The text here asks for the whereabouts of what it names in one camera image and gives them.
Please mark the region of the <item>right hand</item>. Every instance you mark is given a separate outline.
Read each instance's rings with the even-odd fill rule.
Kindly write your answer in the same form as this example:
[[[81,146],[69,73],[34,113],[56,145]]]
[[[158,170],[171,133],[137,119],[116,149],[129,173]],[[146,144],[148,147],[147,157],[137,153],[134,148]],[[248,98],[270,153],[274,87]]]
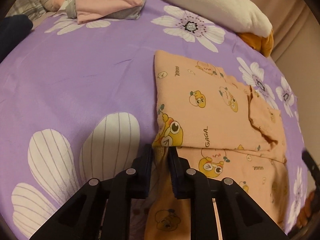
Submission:
[[[308,223],[308,219],[312,215],[312,208],[311,208],[311,202],[313,201],[315,196],[315,191],[311,191],[308,197],[305,200],[305,205],[302,207],[302,209],[299,212],[299,215],[297,217],[296,226],[301,229],[302,227],[305,227]]]

